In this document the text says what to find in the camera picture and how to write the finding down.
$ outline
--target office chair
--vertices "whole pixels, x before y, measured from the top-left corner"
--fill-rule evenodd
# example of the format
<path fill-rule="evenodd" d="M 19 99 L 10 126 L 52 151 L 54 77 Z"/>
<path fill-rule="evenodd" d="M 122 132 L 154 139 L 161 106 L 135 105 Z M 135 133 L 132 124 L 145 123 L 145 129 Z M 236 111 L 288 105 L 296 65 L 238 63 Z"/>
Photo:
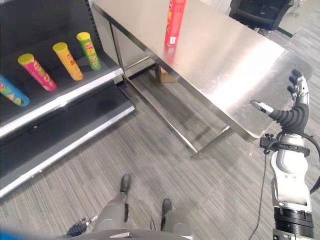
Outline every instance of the office chair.
<path fill-rule="evenodd" d="M 294 0 L 232 0 L 229 17 L 251 29 L 273 31 L 294 5 Z"/>

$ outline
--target store shelf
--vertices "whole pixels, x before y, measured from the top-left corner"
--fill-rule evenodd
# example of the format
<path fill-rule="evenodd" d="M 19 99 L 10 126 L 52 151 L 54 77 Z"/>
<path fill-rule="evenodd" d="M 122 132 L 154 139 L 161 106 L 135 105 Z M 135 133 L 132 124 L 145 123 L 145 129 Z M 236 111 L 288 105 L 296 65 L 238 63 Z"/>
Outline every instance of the store shelf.
<path fill-rule="evenodd" d="M 1 146 L 0 198 L 134 112 L 115 85 L 97 91 Z"/>
<path fill-rule="evenodd" d="M 98 71 L 91 70 L 85 57 L 76 61 L 84 74 L 84 78 L 80 81 L 74 81 L 62 64 L 61 67 L 49 71 L 48 73 L 57 83 L 57 89 L 53 92 L 46 91 L 35 79 L 27 81 L 23 92 L 30 99 L 28 106 L 19 107 L 1 96 L 0 139 L 123 73 L 122 69 L 103 51 L 98 52 L 98 56 L 102 65 Z"/>

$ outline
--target black cable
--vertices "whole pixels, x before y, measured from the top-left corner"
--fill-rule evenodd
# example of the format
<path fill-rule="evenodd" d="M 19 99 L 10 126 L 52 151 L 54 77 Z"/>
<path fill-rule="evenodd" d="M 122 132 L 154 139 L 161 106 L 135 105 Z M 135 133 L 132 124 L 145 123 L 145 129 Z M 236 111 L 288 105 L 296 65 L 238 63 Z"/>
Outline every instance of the black cable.
<path fill-rule="evenodd" d="M 150 230 L 152 230 L 152 224 L 153 224 L 153 228 L 155 231 L 157 231 L 156 229 L 156 225 L 155 225 L 155 220 L 153 217 L 151 217 L 151 220 L 150 220 Z"/>
<path fill-rule="evenodd" d="M 257 231 L 257 229 L 259 227 L 260 215 L 261 215 L 262 197 L 263 197 L 263 193 L 264 193 L 264 185 L 265 185 L 265 178 L 266 178 L 266 171 L 267 171 L 267 154 L 265 154 L 265 156 L 264 156 L 264 171 L 263 171 L 262 186 L 261 186 L 261 193 L 260 193 L 258 220 L 257 220 L 256 226 L 255 226 L 255 228 L 254 228 L 253 232 L 251 233 L 251 235 L 250 235 L 248 240 L 250 240 L 253 237 L 253 235 L 256 233 L 256 231 Z"/>

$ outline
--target yellow chip can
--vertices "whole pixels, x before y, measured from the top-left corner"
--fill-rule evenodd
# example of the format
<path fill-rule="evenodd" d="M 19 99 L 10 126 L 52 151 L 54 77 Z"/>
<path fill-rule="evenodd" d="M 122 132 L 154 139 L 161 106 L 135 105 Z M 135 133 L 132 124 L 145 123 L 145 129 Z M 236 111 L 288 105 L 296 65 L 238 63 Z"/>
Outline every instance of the yellow chip can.
<path fill-rule="evenodd" d="M 64 65 L 73 80 L 79 81 L 84 78 L 83 73 L 78 67 L 74 57 L 71 55 L 68 45 L 65 42 L 58 42 L 53 45 L 52 49 L 57 54 L 58 58 Z"/>

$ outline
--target table leg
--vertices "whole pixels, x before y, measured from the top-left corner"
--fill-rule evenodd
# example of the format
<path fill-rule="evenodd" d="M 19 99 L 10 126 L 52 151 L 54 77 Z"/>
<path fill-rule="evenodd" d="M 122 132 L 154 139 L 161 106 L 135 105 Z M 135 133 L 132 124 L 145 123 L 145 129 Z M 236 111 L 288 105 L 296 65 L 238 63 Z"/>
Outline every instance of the table leg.
<path fill-rule="evenodd" d="M 196 148 L 192 145 L 192 143 L 181 133 L 178 129 L 167 119 L 167 117 L 147 98 L 140 90 L 137 88 L 137 86 L 126 76 L 123 75 L 124 78 L 126 78 L 127 83 L 129 83 L 134 90 L 149 104 L 151 107 L 158 113 L 158 115 L 169 125 L 169 127 L 191 148 L 195 153 L 197 153 Z"/>
<path fill-rule="evenodd" d="M 197 158 L 206 153 L 209 149 L 213 148 L 215 145 L 219 144 L 224 139 L 228 138 L 234 133 L 234 131 L 231 129 L 230 126 L 224 127 L 224 129 L 218 134 L 218 136 L 213 139 L 211 142 L 209 142 L 206 146 L 204 146 L 202 149 L 200 149 L 195 155 L 193 155 L 191 158 Z"/>
<path fill-rule="evenodd" d="M 124 67 L 124 63 L 122 62 L 122 57 L 121 57 L 121 51 L 120 51 L 120 46 L 119 46 L 119 41 L 118 41 L 118 35 L 116 32 L 116 27 L 109 21 L 109 25 L 110 25 L 110 30 L 111 30 L 111 35 L 112 35 L 112 39 L 113 39 L 113 44 L 114 44 L 114 48 L 115 48 L 115 53 L 116 53 L 116 57 L 118 59 L 119 65 L 123 70 L 123 74 L 125 71 L 125 67 Z M 125 87 L 128 86 L 127 80 L 124 76 L 122 76 L 123 79 L 123 84 Z"/>

